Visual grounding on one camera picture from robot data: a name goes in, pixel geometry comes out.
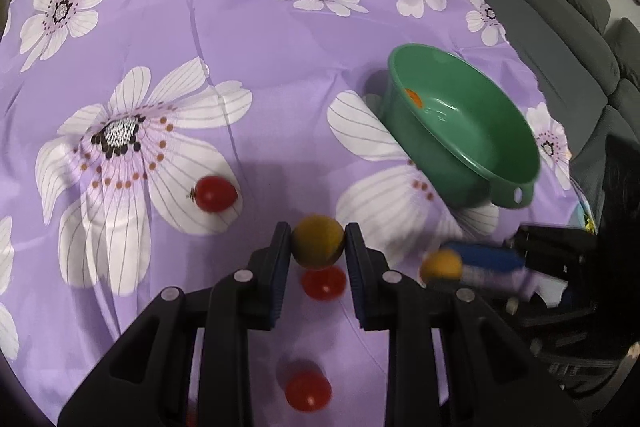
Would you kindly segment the yellow cherry tomato front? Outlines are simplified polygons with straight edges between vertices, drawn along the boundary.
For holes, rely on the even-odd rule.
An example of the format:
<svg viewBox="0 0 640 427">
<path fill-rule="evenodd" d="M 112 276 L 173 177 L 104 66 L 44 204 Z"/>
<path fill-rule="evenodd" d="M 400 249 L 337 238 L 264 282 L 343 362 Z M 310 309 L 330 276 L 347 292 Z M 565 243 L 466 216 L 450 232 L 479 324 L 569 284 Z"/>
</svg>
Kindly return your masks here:
<svg viewBox="0 0 640 427">
<path fill-rule="evenodd" d="M 434 280 L 458 281 L 462 277 L 463 261 L 457 251 L 439 249 L 424 257 L 419 270 L 424 284 Z"/>
</svg>

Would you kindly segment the yellow cherry tomato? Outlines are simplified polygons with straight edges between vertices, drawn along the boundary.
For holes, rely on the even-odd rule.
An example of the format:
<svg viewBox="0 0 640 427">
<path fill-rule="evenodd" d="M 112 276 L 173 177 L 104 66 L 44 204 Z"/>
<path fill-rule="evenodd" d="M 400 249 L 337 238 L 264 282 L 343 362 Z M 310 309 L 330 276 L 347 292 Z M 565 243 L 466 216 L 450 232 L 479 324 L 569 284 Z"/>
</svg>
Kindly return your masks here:
<svg viewBox="0 0 640 427">
<path fill-rule="evenodd" d="M 322 270 L 340 259 L 344 229 L 340 222 L 323 215 L 309 215 L 292 232 L 292 254 L 308 270 Z"/>
<path fill-rule="evenodd" d="M 434 280 L 458 281 L 462 277 L 463 261 L 457 251 L 439 249 L 424 257 L 419 270 L 424 284 Z"/>
</svg>

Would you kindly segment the green plastic bowl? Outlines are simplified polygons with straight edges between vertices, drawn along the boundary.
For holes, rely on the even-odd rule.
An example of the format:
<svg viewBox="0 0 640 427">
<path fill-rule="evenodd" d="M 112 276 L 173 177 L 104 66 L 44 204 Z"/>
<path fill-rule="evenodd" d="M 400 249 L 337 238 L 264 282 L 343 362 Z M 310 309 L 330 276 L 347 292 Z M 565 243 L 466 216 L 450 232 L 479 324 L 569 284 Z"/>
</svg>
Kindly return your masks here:
<svg viewBox="0 0 640 427">
<path fill-rule="evenodd" d="M 378 118 L 452 209 L 534 199 L 540 155 L 510 98 L 472 65 L 434 46 L 390 52 Z M 405 90 L 420 95 L 417 108 Z"/>
</svg>

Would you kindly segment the red cherry tomato front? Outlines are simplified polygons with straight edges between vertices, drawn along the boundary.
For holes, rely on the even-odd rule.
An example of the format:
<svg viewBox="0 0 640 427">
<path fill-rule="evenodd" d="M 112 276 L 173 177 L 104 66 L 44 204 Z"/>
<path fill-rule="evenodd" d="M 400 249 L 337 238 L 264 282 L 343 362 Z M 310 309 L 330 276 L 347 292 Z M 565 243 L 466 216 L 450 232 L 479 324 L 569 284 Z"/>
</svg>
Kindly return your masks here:
<svg viewBox="0 0 640 427">
<path fill-rule="evenodd" d="M 326 377 L 316 371 L 298 372 L 285 386 L 285 399 L 294 410 L 314 413 L 324 409 L 331 401 L 332 386 Z"/>
</svg>

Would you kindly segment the orange mandarin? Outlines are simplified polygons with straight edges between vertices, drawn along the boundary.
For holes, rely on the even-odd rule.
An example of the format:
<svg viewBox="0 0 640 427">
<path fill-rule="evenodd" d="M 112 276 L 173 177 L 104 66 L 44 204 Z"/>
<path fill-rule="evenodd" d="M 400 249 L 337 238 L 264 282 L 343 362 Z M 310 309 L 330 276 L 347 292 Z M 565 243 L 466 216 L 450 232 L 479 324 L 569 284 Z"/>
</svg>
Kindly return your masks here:
<svg viewBox="0 0 640 427">
<path fill-rule="evenodd" d="M 422 109 L 424 107 L 424 104 L 420 98 L 420 95 L 418 95 L 416 92 L 410 90 L 410 89 L 406 89 L 405 90 L 406 95 L 408 95 L 408 97 L 410 98 L 410 100 L 412 101 L 412 103 L 417 107 Z"/>
</svg>

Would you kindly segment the red cherry tomato with stem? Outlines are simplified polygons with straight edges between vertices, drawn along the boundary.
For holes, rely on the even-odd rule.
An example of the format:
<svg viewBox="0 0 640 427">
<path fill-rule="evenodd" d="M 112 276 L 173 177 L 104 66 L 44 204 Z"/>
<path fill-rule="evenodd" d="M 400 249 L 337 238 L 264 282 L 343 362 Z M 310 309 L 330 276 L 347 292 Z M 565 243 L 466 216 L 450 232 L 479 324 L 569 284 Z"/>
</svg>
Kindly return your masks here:
<svg viewBox="0 0 640 427">
<path fill-rule="evenodd" d="M 230 209 L 238 198 L 235 186 L 221 176 L 203 176 L 190 192 L 190 199 L 196 207 L 207 213 L 224 212 Z"/>
</svg>

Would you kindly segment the grey sofa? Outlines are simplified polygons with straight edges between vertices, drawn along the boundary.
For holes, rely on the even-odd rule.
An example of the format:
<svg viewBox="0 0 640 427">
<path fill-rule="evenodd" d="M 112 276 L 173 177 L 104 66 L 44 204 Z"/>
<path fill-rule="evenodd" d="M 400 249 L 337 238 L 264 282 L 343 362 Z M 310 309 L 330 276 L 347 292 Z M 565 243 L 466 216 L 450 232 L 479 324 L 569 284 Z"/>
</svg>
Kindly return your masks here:
<svg viewBox="0 0 640 427">
<path fill-rule="evenodd" d="M 562 124 L 570 174 L 599 216 L 606 137 L 639 138 L 638 29 L 611 22 L 606 0 L 486 1 Z"/>
</svg>

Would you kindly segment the purple floral tablecloth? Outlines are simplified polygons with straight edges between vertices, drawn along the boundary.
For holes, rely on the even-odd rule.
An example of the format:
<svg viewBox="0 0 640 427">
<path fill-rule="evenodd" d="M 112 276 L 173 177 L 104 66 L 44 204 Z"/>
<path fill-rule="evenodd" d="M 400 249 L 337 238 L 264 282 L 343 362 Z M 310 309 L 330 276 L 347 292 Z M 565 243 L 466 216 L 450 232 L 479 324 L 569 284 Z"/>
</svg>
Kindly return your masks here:
<svg viewBox="0 0 640 427">
<path fill-rule="evenodd" d="M 532 205 L 450 211 L 378 120 L 390 52 L 484 72 L 546 149 Z M 241 268 L 280 221 L 357 222 L 415 277 L 578 204 L 563 127 L 486 0 L 12 0 L 1 39 L 1 349 L 53 421 L 165 287 Z M 239 198 L 207 213 L 203 176 Z"/>
</svg>

